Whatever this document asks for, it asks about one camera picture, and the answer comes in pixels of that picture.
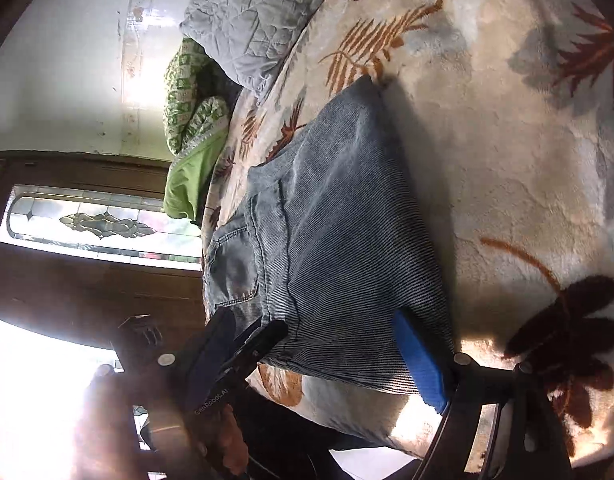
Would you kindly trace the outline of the person's hand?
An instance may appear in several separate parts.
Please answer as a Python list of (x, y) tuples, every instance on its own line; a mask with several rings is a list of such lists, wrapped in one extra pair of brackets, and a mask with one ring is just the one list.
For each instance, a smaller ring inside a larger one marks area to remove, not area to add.
[(219, 454), (222, 456), (222, 466), (226, 467), (234, 476), (244, 474), (249, 464), (249, 448), (244, 441), (239, 425), (237, 425), (230, 404), (226, 404), (222, 408), (216, 445)]

